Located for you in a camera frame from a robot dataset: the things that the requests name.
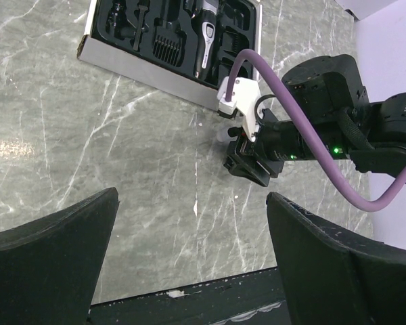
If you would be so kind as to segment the black silver hair clipper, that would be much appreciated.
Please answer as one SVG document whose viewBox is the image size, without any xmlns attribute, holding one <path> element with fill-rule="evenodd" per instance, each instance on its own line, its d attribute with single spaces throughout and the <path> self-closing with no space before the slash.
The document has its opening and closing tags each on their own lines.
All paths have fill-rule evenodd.
<svg viewBox="0 0 406 325">
<path fill-rule="evenodd" d="M 212 52 L 215 44 L 219 1 L 204 0 L 196 2 L 196 14 L 193 27 L 198 37 L 194 76 L 201 81 L 207 78 L 211 67 Z"/>
</svg>

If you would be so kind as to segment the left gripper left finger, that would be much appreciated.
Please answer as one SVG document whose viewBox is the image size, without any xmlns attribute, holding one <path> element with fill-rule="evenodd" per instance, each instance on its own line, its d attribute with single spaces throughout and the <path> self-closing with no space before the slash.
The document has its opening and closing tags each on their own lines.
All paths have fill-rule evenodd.
<svg viewBox="0 0 406 325">
<path fill-rule="evenodd" d="M 107 188 L 0 232 L 0 324 L 85 324 L 117 211 Z"/>
</svg>

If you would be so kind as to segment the small black cap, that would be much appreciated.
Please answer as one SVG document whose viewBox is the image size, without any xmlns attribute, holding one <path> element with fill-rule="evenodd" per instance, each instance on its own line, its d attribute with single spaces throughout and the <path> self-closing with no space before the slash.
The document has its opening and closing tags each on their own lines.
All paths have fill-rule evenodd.
<svg viewBox="0 0 406 325">
<path fill-rule="evenodd" d="M 230 142 L 237 137 L 237 127 L 227 127 L 217 132 L 216 139 L 218 142 Z"/>
</svg>

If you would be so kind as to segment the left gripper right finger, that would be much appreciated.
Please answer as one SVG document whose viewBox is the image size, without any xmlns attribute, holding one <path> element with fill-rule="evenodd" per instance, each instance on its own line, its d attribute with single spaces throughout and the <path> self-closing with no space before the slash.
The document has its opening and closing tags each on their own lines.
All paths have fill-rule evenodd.
<svg viewBox="0 0 406 325">
<path fill-rule="evenodd" d="M 315 215 L 276 192 L 267 219 L 293 324 L 406 324 L 406 250 Z"/>
</svg>

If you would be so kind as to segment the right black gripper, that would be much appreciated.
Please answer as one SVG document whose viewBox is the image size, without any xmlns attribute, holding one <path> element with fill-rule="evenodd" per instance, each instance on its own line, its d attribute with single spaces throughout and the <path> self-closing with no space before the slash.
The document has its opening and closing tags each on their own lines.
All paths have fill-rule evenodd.
<svg viewBox="0 0 406 325">
<path fill-rule="evenodd" d="M 368 99 L 354 57 L 312 58 L 289 70 L 281 83 L 289 95 L 280 102 L 287 104 L 287 111 L 294 108 L 296 118 L 276 118 L 264 103 L 277 96 L 261 93 L 254 107 L 260 127 L 256 141 L 251 142 L 240 126 L 227 147 L 224 167 L 231 175 L 267 186 L 285 162 L 316 160 L 316 150 L 334 160 L 368 150 Z"/>
</svg>

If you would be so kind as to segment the white box with black tray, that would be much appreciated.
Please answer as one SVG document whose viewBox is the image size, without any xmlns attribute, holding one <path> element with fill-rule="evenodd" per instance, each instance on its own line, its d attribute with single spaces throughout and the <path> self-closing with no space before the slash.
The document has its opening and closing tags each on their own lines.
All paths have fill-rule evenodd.
<svg viewBox="0 0 406 325">
<path fill-rule="evenodd" d="M 259 1 L 92 1 L 79 60 L 217 109 L 243 49 L 261 48 Z"/>
</svg>

